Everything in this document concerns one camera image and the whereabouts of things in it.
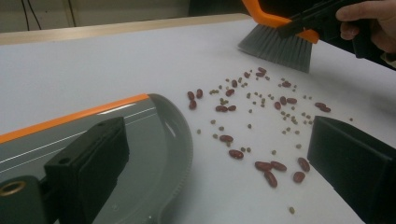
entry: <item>hand brush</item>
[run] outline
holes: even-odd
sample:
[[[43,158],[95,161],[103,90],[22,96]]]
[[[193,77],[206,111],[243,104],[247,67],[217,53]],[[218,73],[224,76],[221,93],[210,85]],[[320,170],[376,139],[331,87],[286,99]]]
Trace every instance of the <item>hand brush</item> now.
[[[243,0],[243,2],[258,25],[239,43],[238,47],[255,57],[308,73],[312,44],[318,43],[319,34],[313,30],[306,30],[297,35],[281,38],[276,28],[291,20],[263,12],[259,0]]]

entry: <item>orange rim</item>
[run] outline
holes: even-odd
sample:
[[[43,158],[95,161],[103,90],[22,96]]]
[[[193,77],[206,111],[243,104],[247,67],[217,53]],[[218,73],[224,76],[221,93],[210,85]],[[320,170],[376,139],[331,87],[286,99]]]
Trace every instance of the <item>orange rim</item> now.
[[[70,122],[72,120],[76,120],[76,119],[82,119],[85,117],[88,117],[89,115],[94,115],[94,114],[98,114],[104,111],[107,111],[109,109],[113,109],[122,105],[128,105],[131,103],[135,103],[138,101],[142,101],[142,100],[146,100],[148,99],[149,96],[147,94],[139,94],[133,97],[129,97],[123,100],[119,100],[116,102],[112,102],[106,105],[99,105],[97,107],[91,108],[91,109],[86,109],[86,110],[82,110],[79,111],[77,113],[74,114],[70,114],[70,115],[66,115],[57,119],[51,119],[39,124],[35,124],[32,125],[30,127],[27,128],[23,128],[23,129],[19,129],[17,131],[11,132],[11,133],[5,133],[0,135],[0,144],[14,140],[16,138],[20,138],[23,137],[25,135],[31,134],[31,133],[37,133],[43,130],[46,130],[48,128],[52,128],[67,122]]]

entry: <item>red bean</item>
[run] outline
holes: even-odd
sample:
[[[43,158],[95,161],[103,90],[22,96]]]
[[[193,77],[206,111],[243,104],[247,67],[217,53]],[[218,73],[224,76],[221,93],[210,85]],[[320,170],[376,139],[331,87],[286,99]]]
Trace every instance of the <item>red bean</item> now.
[[[221,142],[232,142],[233,141],[233,138],[230,136],[230,135],[221,135],[220,137],[219,137],[219,140],[221,141]]]
[[[265,73],[262,73],[262,72],[256,73],[256,77],[264,77],[264,76],[265,76]]]
[[[235,111],[236,110],[236,105],[230,105],[228,106],[229,111]]]
[[[197,98],[201,99],[204,96],[204,92],[201,89],[197,90]]]
[[[241,160],[242,158],[244,158],[244,153],[235,149],[229,150],[228,154],[230,154],[230,156],[234,159]]]
[[[277,109],[277,110],[280,110],[280,107],[282,107],[282,106],[280,105],[280,102],[275,102],[275,103],[274,103],[274,106],[275,106],[275,109]]]
[[[267,70],[265,70],[264,68],[259,67],[258,70],[259,70],[261,73],[264,73],[264,74],[267,73]]]
[[[297,162],[299,163],[301,169],[303,169],[305,172],[309,172],[309,170],[311,169],[311,167],[309,166],[309,163],[306,159],[304,159],[303,157],[300,157]]]
[[[218,105],[218,106],[216,106],[216,111],[218,111],[218,112],[227,112],[228,108],[225,105]]]
[[[268,184],[271,187],[273,187],[273,188],[277,187],[277,181],[276,181],[276,178],[273,175],[273,173],[271,173],[270,171],[264,171],[264,177],[265,177],[265,179],[267,179]]]
[[[291,86],[291,83],[289,83],[288,81],[284,81],[284,82],[282,82],[282,86],[288,88]]]
[[[226,95],[226,96],[231,96],[234,92],[235,92],[234,89],[230,89],[230,90],[227,90],[227,91],[225,92],[225,95]]]
[[[233,87],[236,88],[236,87],[238,86],[238,82],[234,79],[234,80],[231,82],[231,85],[233,85]]]
[[[321,107],[320,110],[323,111],[323,112],[327,112],[327,113],[332,111],[329,107]]]
[[[317,102],[317,103],[315,103],[315,106],[316,106],[317,108],[326,107],[326,105],[325,105],[325,104],[323,104],[323,103],[320,103],[320,102]]]
[[[271,164],[273,165],[274,169],[276,169],[278,171],[286,171],[286,170],[288,170],[288,168],[284,164],[282,164],[282,163],[280,163],[278,161],[271,161]]]
[[[300,172],[300,171],[294,173],[294,175],[293,175],[294,182],[296,182],[298,184],[303,182],[304,178],[305,178],[305,174],[303,172]]]
[[[269,171],[273,168],[273,165],[271,163],[265,161],[256,161],[254,163],[254,166],[256,166],[256,169],[260,171]]]
[[[297,104],[297,99],[295,98],[288,98],[286,101],[291,105]]]
[[[195,109],[196,107],[197,107],[197,103],[196,103],[196,101],[194,101],[194,100],[191,100],[191,101],[190,101],[189,108],[190,108],[190,109]]]
[[[285,104],[287,103],[286,97],[284,97],[284,96],[281,96],[279,101],[280,101],[280,103],[281,103],[282,105],[285,105]]]
[[[187,96],[189,97],[190,100],[193,100],[195,98],[194,93],[192,91],[188,91]]]

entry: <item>gray plastic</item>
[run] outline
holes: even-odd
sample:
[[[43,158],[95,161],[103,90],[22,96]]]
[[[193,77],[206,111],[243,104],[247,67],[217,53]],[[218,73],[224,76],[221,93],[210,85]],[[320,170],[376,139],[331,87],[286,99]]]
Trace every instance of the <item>gray plastic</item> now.
[[[19,175],[43,178],[43,165],[102,120],[123,116],[130,160],[93,223],[166,223],[172,201],[190,172],[187,121],[167,99],[149,99],[110,113],[73,120],[0,145],[0,182]]]

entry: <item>gray bristle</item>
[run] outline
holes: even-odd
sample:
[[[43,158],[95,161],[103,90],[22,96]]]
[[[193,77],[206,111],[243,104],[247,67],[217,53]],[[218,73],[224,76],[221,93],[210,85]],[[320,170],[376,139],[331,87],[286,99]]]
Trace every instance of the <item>gray bristle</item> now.
[[[309,72],[312,43],[297,35],[280,38],[275,28],[258,24],[238,47],[245,53],[268,62]]]

